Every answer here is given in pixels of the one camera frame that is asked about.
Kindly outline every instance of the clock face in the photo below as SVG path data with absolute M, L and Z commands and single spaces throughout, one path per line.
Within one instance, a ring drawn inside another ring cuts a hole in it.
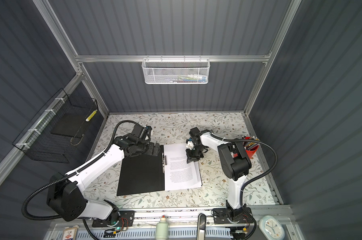
M 274 239 L 280 239 L 283 235 L 283 229 L 278 222 L 269 218 L 265 221 L 264 228 L 269 235 Z

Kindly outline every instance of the floral pattern tablecloth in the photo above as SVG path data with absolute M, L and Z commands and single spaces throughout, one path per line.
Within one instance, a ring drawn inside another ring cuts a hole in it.
M 236 138 L 248 132 L 241 113 L 187 113 L 187 114 L 116 114 L 109 115 L 94 155 L 106 148 L 115 125 L 122 120 L 133 120 L 143 126 L 151 126 L 151 141 L 161 144 L 182 143 L 189 138 L 189 130 L 198 127 L 200 131 L 212 129 L 219 136 Z M 133 124 L 122 124 L 116 136 L 131 132 Z M 262 173 L 255 154 L 248 177 Z M 228 195 L 228 178 L 222 172 L 218 153 L 210 149 L 199 161 L 203 186 L 195 189 L 148 192 L 116 196 L 120 177 L 121 162 L 106 170 L 85 190 L 86 197 L 107 199 L 123 209 L 160 207 L 212 207 L 223 206 Z M 252 182 L 244 191 L 247 205 L 274 205 L 275 202 L 265 177 Z

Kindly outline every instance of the yellow object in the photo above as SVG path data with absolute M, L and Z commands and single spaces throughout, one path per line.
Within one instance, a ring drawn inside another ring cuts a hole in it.
M 92 114 L 90 114 L 90 115 L 86 118 L 86 122 L 89 122 L 90 119 L 92 119 L 92 117 L 93 117 L 94 115 L 96 115 L 96 113 L 97 113 L 97 109 L 94 110 L 94 111 L 92 112 Z

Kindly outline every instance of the white mesh basket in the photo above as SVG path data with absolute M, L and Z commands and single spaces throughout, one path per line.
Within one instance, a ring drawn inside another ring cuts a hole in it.
M 142 61 L 147 84 L 206 84 L 209 59 L 202 61 Z

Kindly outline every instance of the item inside mesh basket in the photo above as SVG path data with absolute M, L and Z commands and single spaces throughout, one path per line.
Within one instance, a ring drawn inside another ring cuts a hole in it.
M 66 137 L 81 138 L 90 123 L 90 121 L 85 121 L 86 118 L 86 115 L 73 115 L 66 113 L 56 123 L 50 133 Z

